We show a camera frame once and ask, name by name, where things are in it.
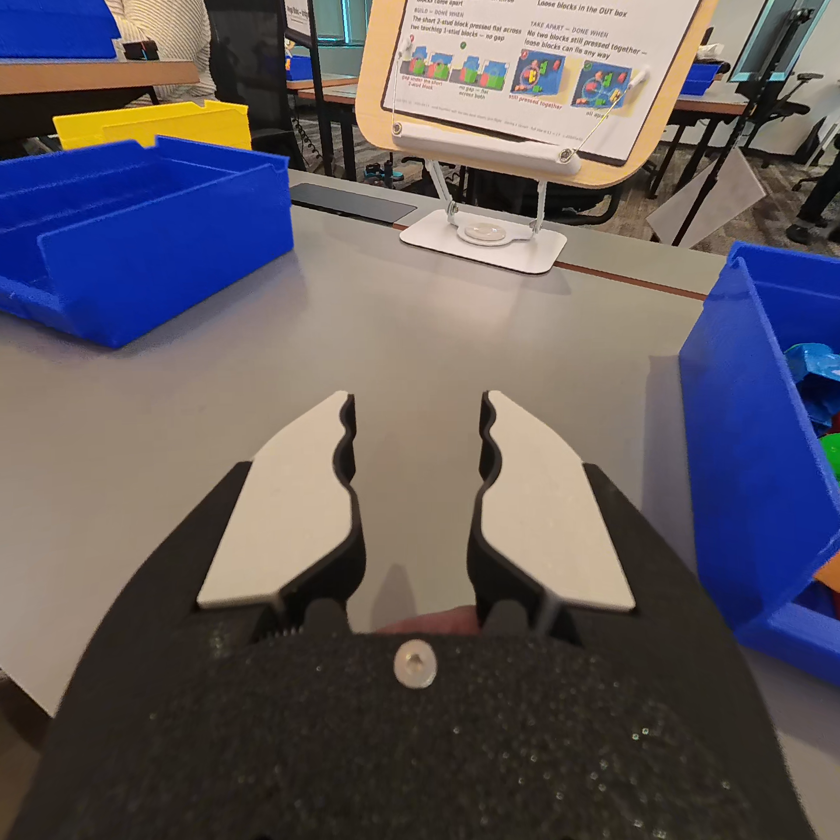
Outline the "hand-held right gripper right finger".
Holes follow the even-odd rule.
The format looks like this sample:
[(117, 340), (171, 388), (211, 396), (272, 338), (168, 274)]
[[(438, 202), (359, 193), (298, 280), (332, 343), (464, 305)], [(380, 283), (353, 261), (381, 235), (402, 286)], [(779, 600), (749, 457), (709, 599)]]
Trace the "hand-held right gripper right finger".
[(581, 457), (500, 391), (482, 394), (479, 437), (469, 531), (479, 614), (503, 601), (527, 615), (630, 613), (636, 601)]

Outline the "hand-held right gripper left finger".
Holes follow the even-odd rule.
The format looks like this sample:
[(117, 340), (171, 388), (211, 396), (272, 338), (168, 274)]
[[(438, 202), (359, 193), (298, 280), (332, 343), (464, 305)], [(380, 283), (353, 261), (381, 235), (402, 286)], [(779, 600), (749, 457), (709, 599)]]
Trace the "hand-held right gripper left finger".
[(354, 395), (337, 391), (257, 452), (217, 546), (197, 606), (346, 608), (365, 573), (355, 476)]

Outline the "blue plastic bin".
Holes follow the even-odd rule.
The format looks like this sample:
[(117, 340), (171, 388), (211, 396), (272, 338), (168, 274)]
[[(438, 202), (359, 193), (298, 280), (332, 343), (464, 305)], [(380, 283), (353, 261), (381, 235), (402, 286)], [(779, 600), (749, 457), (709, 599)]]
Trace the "blue plastic bin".
[(739, 642), (838, 686), (838, 480), (785, 352), (838, 351), (838, 259), (738, 243), (679, 352), (696, 566)]
[(2, 313), (106, 348), (293, 248), (283, 155), (161, 136), (1, 164)]
[(119, 27), (104, 1), (2, 1), (1, 58), (113, 60)]

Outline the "pile of colourful toy blocks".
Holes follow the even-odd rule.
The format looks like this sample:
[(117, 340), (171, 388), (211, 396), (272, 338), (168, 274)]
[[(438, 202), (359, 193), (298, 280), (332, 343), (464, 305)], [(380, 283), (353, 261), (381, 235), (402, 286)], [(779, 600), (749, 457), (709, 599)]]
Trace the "pile of colourful toy blocks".
[[(839, 356), (823, 343), (799, 343), (784, 358), (805, 414), (835, 481), (839, 481)], [(839, 617), (838, 557), (815, 573), (798, 603), (831, 618)]]

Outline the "white document stand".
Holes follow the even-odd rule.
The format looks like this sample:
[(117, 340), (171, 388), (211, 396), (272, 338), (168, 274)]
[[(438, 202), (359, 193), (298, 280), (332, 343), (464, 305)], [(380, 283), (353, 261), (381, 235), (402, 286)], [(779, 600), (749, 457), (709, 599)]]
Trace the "white document stand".
[[(477, 133), (452, 133), (405, 121), (392, 122), (392, 139), (398, 146), (430, 153), (424, 162), (442, 204), (441, 209), (401, 232), (404, 244), (530, 276), (545, 274), (552, 268), (567, 238), (552, 230), (543, 231), (548, 176), (577, 175), (581, 159), (575, 150)], [(495, 171), (512, 158), (539, 175), (536, 217), (527, 224), (518, 224), (460, 209), (448, 191), (441, 162), (462, 153), (472, 154)]]

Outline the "black inset table panel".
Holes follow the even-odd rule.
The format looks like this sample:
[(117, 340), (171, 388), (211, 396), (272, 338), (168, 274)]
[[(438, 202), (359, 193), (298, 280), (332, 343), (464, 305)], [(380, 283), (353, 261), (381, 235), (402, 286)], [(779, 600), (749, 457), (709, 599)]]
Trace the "black inset table panel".
[(372, 224), (393, 226), (416, 211), (414, 205), (346, 192), (333, 187), (300, 183), (290, 188), (293, 205)]

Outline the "white folded sign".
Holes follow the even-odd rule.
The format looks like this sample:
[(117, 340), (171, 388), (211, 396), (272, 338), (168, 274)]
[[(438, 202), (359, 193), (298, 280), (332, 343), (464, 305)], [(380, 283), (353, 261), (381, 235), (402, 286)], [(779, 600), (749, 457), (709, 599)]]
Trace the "white folded sign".
[[(686, 186), (647, 216), (647, 224), (660, 242), (667, 245), (675, 243), (675, 237), (713, 167), (713, 162), (708, 163)], [(720, 169), (717, 183), (693, 217), (679, 247), (694, 247), (761, 201), (766, 194), (748, 159), (740, 148), (735, 148)]]

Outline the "wooden clipboard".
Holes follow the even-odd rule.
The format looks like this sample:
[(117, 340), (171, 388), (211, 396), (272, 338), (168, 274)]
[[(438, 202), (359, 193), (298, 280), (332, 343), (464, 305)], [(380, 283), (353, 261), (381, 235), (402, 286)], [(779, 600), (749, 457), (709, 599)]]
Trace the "wooden clipboard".
[(640, 134), (627, 161), (621, 165), (586, 159), (581, 162), (577, 172), (571, 172), (569, 167), (563, 171), (550, 171), (544, 164), (530, 162), (521, 148), (523, 141), (500, 139), (500, 152), (479, 151), (484, 140), (489, 139), (488, 134), (433, 123), (411, 115), (399, 119), (398, 122), (402, 126), (408, 125), (420, 130), (421, 133), (431, 133), (433, 137), (430, 140), (409, 137), (403, 143), (398, 143), (392, 129), (396, 120), (395, 114), (385, 106), (384, 97), (387, 83), (396, 69), (392, 59), (397, 48), (406, 2), (377, 1), (372, 4), (355, 101), (357, 122), (363, 136), (375, 147), (386, 151), (403, 151), (435, 161), (588, 190), (616, 186), (635, 174), (655, 150), (675, 109), (700, 41), (717, 6), (717, 1), (698, 3), (671, 68), (668, 69), (657, 90), (656, 98), (652, 101), (652, 108)]

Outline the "yellow plastic bin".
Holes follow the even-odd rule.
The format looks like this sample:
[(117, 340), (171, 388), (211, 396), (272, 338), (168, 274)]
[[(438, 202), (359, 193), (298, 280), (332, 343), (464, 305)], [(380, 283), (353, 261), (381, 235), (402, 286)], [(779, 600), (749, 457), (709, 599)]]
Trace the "yellow plastic bin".
[(149, 148), (160, 137), (252, 149), (248, 108), (216, 100), (59, 115), (53, 123), (65, 151), (126, 140)]

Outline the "printed instruction sheet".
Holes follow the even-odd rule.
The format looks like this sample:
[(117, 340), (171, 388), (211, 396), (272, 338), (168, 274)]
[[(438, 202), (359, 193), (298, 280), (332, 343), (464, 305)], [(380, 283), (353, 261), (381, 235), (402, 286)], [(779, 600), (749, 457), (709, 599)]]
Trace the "printed instruction sheet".
[(691, 1), (409, 1), (383, 105), (623, 165)]

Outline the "wooden shelf board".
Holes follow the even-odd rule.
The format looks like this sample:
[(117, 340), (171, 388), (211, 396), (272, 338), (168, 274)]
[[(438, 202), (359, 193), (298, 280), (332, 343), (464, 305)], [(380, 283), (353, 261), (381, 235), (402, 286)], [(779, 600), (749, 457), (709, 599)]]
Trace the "wooden shelf board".
[(181, 60), (3, 59), (1, 95), (192, 85), (193, 62)]

